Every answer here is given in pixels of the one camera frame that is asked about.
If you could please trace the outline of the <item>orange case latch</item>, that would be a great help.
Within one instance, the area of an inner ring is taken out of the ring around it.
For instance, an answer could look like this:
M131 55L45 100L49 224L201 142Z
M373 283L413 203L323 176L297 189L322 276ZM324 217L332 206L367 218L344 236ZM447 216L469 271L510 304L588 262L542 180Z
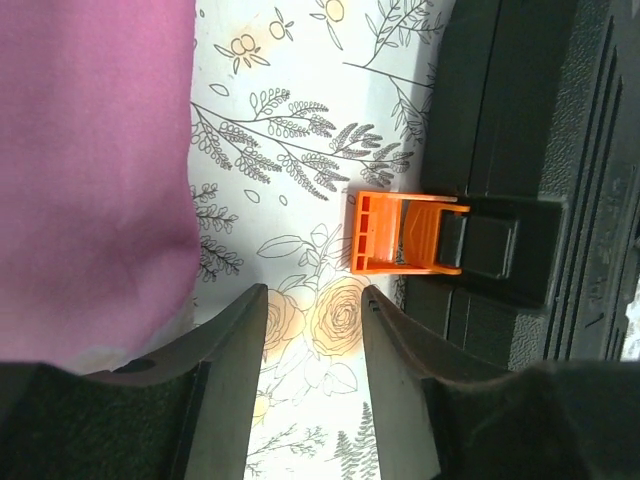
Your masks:
M470 211L470 206L454 197L359 191L351 273L461 274L461 250Z

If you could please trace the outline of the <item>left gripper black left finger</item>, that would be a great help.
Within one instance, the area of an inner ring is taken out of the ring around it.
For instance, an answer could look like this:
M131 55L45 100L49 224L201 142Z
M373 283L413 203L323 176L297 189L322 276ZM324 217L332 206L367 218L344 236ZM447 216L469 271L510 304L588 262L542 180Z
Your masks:
M5 479L240 479L268 289L113 371L1 367Z

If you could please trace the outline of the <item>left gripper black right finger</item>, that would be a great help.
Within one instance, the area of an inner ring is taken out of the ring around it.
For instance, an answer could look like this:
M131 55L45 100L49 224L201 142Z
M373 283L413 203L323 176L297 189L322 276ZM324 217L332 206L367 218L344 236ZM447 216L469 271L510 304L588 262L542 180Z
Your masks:
M635 479L639 366L545 361L511 372L362 294L385 479Z

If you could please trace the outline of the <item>black plastic tool case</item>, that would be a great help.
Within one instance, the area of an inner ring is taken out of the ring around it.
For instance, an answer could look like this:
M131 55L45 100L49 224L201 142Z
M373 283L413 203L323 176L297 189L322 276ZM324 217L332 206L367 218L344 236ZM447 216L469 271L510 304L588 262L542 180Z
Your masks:
M639 5L459 1L420 186L469 207L405 312L471 355L619 360L639 277Z

